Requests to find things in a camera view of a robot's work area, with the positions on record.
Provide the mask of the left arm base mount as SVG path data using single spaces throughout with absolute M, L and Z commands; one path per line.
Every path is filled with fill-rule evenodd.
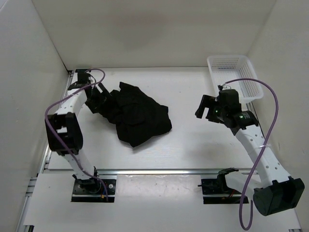
M 71 202 L 74 203 L 114 203 L 116 192 L 116 179 L 97 179 L 89 178 L 81 180 L 77 175 L 72 175 L 74 185 L 72 188 Z

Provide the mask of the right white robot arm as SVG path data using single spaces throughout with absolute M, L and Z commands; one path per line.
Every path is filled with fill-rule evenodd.
M 238 92 L 224 89 L 217 97 L 203 95 L 196 117 L 202 118 L 205 109 L 208 109 L 208 121 L 223 124 L 231 130 L 246 150 L 260 178 L 255 181 L 236 168 L 223 169 L 217 175 L 218 190 L 222 193 L 232 189 L 245 191 L 245 197 L 253 201 L 263 216 L 295 208 L 305 185 L 300 178 L 292 178 L 279 164 L 262 135 L 255 115 L 242 109 Z

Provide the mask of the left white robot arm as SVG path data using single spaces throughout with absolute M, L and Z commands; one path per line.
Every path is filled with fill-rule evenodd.
M 45 125 L 48 144 L 52 151 L 63 157 L 75 171 L 74 179 L 83 184 L 90 193 L 101 188 L 96 168 L 90 164 L 83 148 L 83 135 L 77 116 L 87 105 L 92 113 L 110 97 L 103 84 L 93 85 L 74 83 L 69 86 L 68 96 L 52 104 L 45 111 Z

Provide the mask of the black trousers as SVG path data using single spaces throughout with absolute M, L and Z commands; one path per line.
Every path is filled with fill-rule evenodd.
M 119 140 L 137 147 L 171 131 L 167 106 L 160 105 L 137 86 L 120 82 L 119 88 L 110 92 L 98 111 L 115 125 Z

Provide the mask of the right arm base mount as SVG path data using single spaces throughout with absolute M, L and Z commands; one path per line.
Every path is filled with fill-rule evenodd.
M 239 204 L 241 192 L 226 185 L 225 176 L 230 173 L 239 173 L 239 169 L 227 168 L 216 174 L 201 175 L 200 184 L 203 195 L 203 204 Z

